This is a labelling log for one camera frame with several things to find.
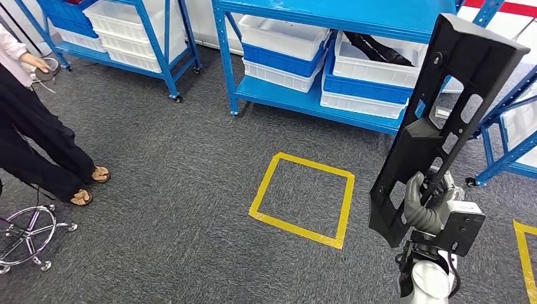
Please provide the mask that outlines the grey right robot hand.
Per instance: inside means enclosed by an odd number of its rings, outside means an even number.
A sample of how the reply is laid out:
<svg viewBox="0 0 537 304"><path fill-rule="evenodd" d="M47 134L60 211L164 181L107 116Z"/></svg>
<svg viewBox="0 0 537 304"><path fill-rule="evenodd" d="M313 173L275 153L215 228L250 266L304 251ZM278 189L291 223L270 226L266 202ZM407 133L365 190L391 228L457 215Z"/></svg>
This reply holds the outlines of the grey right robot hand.
<svg viewBox="0 0 537 304"><path fill-rule="evenodd" d="M449 214L448 201L464 200L465 191L455 185L455 180L449 170L441 178L439 184L431 186L428 178L438 173L438 167L431 167L427 174L416 172L407 182L404 199L404 217L407 223L425 220L426 222L438 217L443 220ZM432 189L433 193L422 205L421 199L424 192L421 188Z"/></svg>

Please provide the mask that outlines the person's hand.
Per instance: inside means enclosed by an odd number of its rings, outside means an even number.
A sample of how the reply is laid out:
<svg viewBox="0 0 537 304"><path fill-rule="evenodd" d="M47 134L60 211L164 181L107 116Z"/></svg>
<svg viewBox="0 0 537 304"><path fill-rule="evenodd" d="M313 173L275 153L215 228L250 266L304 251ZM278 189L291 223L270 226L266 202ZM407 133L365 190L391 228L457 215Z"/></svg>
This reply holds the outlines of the person's hand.
<svg viewBox="0 0 537 304"><path fill-rule="evenodd" d="M29 52L25 52L23 53L19 59L19 61L21 62L24 62L30 66L33 66L35 68L38 68L40 71L44 72L44 73L49 73L50 72L50 67L49 65L46 64L46 62L38 57L35 57L34 55L32 55L31 53Z"/></svg>

